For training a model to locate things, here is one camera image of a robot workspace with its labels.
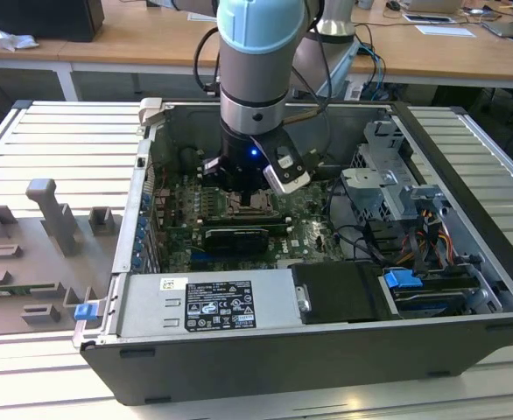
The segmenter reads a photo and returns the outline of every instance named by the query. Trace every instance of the open computer chassis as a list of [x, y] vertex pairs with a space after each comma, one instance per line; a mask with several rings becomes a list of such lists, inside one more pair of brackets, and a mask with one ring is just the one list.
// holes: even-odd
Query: open computer chassis
[[[74, 335], [119, 402], [459, 375], [513, 345], [513, 246], [446, 155], [481, 146], [460, 111], [334, 103], [328, 118], [337, 163], [248, 206], [200, 181], [219, 103], [166, 102], [146, 128], [109, 293], [83, 308], [101, 325]], [[300, 150], [321, 124], [289, 129]]]

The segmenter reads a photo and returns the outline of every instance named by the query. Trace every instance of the white paper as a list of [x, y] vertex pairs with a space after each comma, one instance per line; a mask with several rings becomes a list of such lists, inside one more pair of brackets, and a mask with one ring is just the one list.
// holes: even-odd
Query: white paper
[[469, 37], [476, 38], [471, 31], [464, 28], [444, 28], [442, 26], [426, 26], [417, 24], [416, 27], [424, 35], [446, 35], [448, 37]]
[[11, 35], [0, 31], [0, 48], [13, 53], [16, 48], [34, 48], [35, 46], [39, 46], [39, 43], [31, 35]]
[[194, 20], [197, 22], [216, 22], [215, 17], [201, 15], [199, 13], [189, 13], [188, 20]]

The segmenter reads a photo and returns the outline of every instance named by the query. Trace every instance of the warning label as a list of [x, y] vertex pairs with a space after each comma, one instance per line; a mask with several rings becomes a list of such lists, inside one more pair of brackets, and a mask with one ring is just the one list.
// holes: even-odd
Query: warning label
[[188, 283], [185, 307], [185, 328], [190, 333], [257, 327], [249, 281]]

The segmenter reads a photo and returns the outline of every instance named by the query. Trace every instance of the wooden desk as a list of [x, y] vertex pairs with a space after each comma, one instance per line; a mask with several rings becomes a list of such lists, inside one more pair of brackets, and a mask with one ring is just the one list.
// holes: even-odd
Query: wooden desk
[[[497, 10], [497, 2], [472, 2], [473, 5], [489, 3]], [[354, 8], [353, 21], [369, 24], [408, 23], [398, 13], [385, 10], [385, 2], [376, 0], [371, 10]], [[466, 20], [463, 16], [455, 17], [457, 22]], [[503, 17], [500, 21], [512, 20]], [[513, 81], [513, 41], [498, 38], [487, 29], [477, 24], [454, 25], [471, 31], [476, 38], [424, 35], [414, 25], [375, 26], [369, 28], [373, 34], [374, 46], [387, 63], [388, 81], [407, 78], [453, 79], [461, 85], [495, 86], [499, 82]], [[359, 27], [358, 35], [363, 42], [369, 42], [366, 28]], [[352, 71], [361, 72], [371, 61], [367, 57], [357, 58]]]
[[[493, 7], [499, 4], [490, 3]], [[385, 10], [384, 5], [385, 0], [375, 0], [372, 10], [355, 7], [353, 20], [371, 24], [374, 45], [387, 64], [386, 81], [513, 88], [513, 41], [500, 39], [474, 24], [463, 27], [476, 38], [424, 35], [414, 25], [375, 26], [407, 23], [396, 12]], [[194, 49], [214, 26], [188, 21], [186, 13], [147, 8], [141, 1], [103, 0], [103, 8], [105, 22], [94, 42], [40, 39], [39, 48], [0, 50], [0, 67], [52, 70], [59, 77], [66, 99], [77, 101], [80, 95], [73, 83], [73, 72], [191, 74]], [[384, 16], [384, 11], [397, 18]], [[364, 27], [358, 28], [358, 34], [368, 42]], [[212, 73], [218, 44], [217, 37], [207, 42], [200, 57], [202, 74]], [[356, 57], [348, 79], [360, 84], [372, 69], [369, 57]]]
[[[212, 22], [187, 20], [187, 14], [145, 7], [145, 3], [103, 0], [105, 21], [95, 41], [67, 42], [59, 52], [64, 61], [85, 61], [161, 66], [193, 65], [194, 50]], [[200, 65], [215, 64], [218, 36], [208, 40]]]

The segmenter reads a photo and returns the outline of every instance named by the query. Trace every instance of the blue drive latch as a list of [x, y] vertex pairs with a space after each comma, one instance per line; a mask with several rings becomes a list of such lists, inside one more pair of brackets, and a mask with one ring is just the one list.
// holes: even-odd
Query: blue drive latch
[[422, 280], [412, 274], [411, 269], [392, 269], [385, 274], [385, 282], [390, 289], [393, 287], [422, 287]]
[[93, 321], [97, 319], [98, 303], [78, 304], [75, 307], [74, 319], [76, 321]]

